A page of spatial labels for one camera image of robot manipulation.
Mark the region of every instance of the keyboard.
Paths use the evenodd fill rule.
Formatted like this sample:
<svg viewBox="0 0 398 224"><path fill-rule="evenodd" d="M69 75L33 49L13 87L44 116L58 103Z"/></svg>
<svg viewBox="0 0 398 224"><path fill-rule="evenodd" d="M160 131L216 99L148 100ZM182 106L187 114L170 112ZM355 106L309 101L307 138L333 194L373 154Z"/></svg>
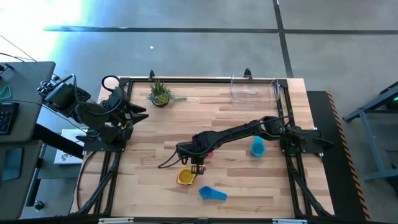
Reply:
<svg viewBox="0 0 398 224"><path fill-rule="evenodd" d="M19 103L0 103L0 135L10 135Z"/></svg>

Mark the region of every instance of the yellow cup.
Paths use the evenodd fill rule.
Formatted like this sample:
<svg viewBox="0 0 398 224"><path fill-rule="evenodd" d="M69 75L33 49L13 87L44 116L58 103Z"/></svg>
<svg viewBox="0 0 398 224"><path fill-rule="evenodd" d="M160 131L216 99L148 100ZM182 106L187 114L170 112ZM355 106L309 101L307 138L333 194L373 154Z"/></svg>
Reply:
<svg viewBox="0 0 398 224"><path fill-rule="evenodd" d="M184 168L180 170L177 176L177 183L182 185L190 185L195 179L196 174L191 174L191 170L189 168Z"/></svg>

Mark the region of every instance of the potted plant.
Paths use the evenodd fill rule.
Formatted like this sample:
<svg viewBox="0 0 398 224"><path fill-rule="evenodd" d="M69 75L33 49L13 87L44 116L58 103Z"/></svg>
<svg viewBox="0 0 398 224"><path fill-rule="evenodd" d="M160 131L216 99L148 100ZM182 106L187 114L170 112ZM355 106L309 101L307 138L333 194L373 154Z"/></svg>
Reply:
<svg viewBox="0 0 398 224"><path fill-rule="evenodd" d="M168 105L170 100L173 102L181 102L187 100L187 97L174 97L171 90L159 79L156 79L154 85L150 86L150 95L147 99L155 106L163 108Z"/></svg>

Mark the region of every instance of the white paper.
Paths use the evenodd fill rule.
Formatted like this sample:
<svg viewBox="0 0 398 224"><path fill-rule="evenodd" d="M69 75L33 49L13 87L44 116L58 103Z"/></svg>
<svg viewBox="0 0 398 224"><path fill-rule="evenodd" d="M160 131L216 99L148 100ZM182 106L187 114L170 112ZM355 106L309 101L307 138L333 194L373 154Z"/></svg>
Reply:
<svg viewBox="0 0 398 224"><path fill-rule="evenodd" d="M85 136L86 133L80 129L63 129L61 132L61 136L69 139L77 144L84 146L82 141L78 141L76 136ZM57 150L57 154L55 155L54 164L81 164L82 160L71 156L61 150Z"/></svg>

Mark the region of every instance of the concrete floor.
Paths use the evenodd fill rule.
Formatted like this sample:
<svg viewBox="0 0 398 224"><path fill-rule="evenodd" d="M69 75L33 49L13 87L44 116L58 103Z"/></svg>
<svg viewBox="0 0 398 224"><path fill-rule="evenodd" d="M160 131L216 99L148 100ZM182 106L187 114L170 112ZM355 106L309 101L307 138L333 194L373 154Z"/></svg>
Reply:
<svg viewBox="0 0 398 224"><path fill-rule="evenodd" d="M21 19L0 24L2 35L37 60L55 61L57 75L76 74L78 85L94 99L104 75L148 75L150 69L158 75L228 77L249 67L255 77L286 77L278 34L41 31L48 25L276 29L272 0L6 2L0 4L0 20L16 13ZM398 29L397 1L279 0L279 5L285 29ZM294 77L304 78L308 90L332 92L340 116L397 81L398 35L287 34L286 39ZM1 39L0 48L23 56ZM39 123L54 131L72 128L46 110ZM343 126L361 179L376 165L360 122ZM38 213L27 208L22 216L68 213L73 181L42 185L38 198L48 207ZM398 198L385 181L362 181L361 186L373 221L398 221Z"/></svg>

